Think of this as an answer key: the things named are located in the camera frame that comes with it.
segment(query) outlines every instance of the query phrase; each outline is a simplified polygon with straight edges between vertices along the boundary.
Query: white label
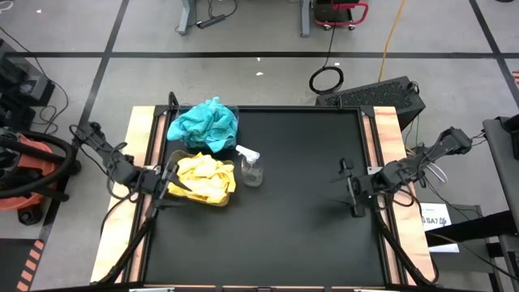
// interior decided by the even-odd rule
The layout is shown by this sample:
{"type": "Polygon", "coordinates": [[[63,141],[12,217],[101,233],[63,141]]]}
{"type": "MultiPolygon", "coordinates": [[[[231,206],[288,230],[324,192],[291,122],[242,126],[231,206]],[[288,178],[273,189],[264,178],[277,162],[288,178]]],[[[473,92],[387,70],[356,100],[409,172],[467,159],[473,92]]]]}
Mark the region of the white label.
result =
{"type": "MultiPolygon", "coordinates": [[[[451,218],[448,216],[447,205],[421,203],[422,223],[425,231],[451,225],[451,218]]],[[[438,247],[429,247],[430,252],[460,252],[457,244],[446,244],[438,247]]]]}

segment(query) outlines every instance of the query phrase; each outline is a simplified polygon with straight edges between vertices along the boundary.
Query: cart wheel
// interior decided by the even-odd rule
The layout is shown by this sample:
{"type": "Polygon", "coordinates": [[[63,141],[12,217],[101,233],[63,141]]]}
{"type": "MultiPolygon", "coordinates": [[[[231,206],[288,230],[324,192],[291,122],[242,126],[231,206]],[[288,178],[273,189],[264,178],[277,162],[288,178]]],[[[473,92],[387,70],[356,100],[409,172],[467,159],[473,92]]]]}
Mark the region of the cart wheel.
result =
{"type": "Polygon", "coordinates": [[[41,204],[36,204],[26,208],[18,209],[18,221],[23,225],[33,225],[38,223],[43,217],[41,204]]]}
{"type": "Polygon", "coordinates": [[[81,162],[74,161],[71,167],[71,175],[76,175],[81,171],[81,162]]]}

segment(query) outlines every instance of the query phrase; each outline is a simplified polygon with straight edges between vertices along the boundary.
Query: yellow cloth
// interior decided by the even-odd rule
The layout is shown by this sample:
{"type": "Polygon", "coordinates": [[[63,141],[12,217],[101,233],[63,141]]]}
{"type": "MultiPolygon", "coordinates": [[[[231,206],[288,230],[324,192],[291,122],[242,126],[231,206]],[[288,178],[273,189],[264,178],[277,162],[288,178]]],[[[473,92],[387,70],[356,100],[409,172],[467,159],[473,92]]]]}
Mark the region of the yellow cloth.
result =
{"type": "Polygon", "coordinates": [[[224,165],[223,162],[212,159],[210,155],[198,153],[194,157],[178,161],[179,180],[192,191],[184,190],[173,183],[169,184],[168,191],[193,200],[218,204],[236,188],[233,171],[234,165],[224,165]]]}

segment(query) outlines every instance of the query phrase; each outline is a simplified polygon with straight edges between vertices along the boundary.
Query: spray bottle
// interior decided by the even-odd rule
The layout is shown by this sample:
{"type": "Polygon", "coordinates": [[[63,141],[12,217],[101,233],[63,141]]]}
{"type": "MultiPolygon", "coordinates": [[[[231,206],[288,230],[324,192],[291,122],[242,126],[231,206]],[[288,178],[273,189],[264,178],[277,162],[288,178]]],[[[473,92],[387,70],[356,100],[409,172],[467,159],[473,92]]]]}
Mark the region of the spray bottle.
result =
{"type": "Polygon", "coordinates": [[[236,151],[243,155],[243,182],[249,187],[259,187],[263,181],[263,166],[259,160],[260,154],[241,145],[236,145],[236,151]]]}

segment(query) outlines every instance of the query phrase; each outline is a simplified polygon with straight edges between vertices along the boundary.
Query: teal cloth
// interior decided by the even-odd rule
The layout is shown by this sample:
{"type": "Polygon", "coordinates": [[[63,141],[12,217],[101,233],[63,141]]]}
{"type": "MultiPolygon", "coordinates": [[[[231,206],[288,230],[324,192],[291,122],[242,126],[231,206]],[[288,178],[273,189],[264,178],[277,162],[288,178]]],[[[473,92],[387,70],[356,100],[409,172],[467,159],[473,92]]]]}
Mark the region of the teal cloth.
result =
{"type": "Polygon", "coordinates": [[[204,142],[218,152],[235,139],[237,130],[233,112],[220,103],[220,97],[214,97],[178,116],[169,126],[167,139],[183,140],[188,147],[190,143],[204,142]]]}

